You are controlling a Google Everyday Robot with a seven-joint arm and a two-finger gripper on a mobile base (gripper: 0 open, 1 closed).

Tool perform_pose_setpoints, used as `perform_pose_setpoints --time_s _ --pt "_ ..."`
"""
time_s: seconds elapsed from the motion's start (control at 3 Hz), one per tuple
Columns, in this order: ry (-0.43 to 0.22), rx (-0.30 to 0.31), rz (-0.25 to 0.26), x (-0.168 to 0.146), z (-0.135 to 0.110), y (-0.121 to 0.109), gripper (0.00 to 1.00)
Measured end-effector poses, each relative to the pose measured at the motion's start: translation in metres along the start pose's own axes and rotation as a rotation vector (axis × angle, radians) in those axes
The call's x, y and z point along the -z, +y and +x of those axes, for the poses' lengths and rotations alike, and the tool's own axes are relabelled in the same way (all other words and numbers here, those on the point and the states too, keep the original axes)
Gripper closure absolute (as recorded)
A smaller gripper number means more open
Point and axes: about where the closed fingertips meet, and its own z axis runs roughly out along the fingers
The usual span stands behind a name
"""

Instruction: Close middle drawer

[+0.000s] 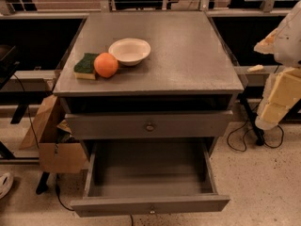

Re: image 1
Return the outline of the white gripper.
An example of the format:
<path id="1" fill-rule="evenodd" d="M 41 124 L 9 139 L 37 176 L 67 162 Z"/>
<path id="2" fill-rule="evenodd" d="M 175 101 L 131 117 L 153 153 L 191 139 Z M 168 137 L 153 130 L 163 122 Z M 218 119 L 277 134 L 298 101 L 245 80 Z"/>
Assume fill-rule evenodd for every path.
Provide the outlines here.
<path id="1" fill-rule="evenodd" d="M 276 127 L 300 99 L 301 69 L 270 74 L 257 110 L 256 126 L 262 130 Z"/>

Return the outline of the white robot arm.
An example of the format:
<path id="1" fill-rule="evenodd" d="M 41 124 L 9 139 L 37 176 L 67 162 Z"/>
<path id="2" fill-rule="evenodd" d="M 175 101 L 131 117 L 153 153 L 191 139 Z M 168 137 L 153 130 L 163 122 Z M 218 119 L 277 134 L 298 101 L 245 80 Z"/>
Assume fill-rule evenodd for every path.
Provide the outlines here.
<path id="1" fill-rule="evenodd" d="M 301 1 L 275 30 L 255 45 L 254 51 L 272 54 L 285 67 L 282 72 L 269 75 L 257 111 L 256 126 L 270 130 L 301 99 Z"/>

